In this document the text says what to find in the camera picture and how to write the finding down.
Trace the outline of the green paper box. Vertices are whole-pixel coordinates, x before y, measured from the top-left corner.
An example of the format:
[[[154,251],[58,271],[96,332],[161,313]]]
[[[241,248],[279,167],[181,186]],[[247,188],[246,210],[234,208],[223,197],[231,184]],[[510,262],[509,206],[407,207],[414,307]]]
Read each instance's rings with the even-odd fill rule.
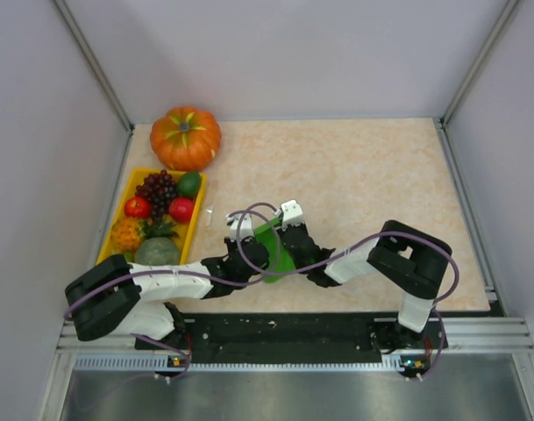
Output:
[[[288,252],[284,249],[283,244],[277,239],[274,230],[269,223],[265,223],[254,229],[256,239],[269,252],[269,270],[272,275],[263,275],[264,283],[275,283],[282,278],[281,273],[287,273],[295,270],[295,264]]]

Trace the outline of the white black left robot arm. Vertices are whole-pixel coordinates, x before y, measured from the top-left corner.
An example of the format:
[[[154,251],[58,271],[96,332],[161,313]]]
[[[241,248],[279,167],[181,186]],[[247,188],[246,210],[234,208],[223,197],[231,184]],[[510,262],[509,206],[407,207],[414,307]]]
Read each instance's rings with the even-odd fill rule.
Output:
[[[185,328],[173,300],[228,296],[244,289],[258,269],[269,266],[269,252],[256,239],[224,243],[226,256],[188,265],[152,267],[113,254],[65,288],[64,318],[74,324],[80,341],[133,334],[165,347],[179,346]]]

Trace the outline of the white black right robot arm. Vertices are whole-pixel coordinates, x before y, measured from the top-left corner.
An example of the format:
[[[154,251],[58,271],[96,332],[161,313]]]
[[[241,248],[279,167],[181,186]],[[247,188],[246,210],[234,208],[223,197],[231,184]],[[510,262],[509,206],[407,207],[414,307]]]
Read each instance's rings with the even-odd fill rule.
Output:
[[[373,348],[383,353],[423,341],[436,304],[459,284],[450,246],[396,220],[386,221],[380,232],[345,249],[318,246],[304,223],[284,223],[278,233],[295,269],[320,287],[337,287],[378,272],[403,290],[395,324],[371,333]]]

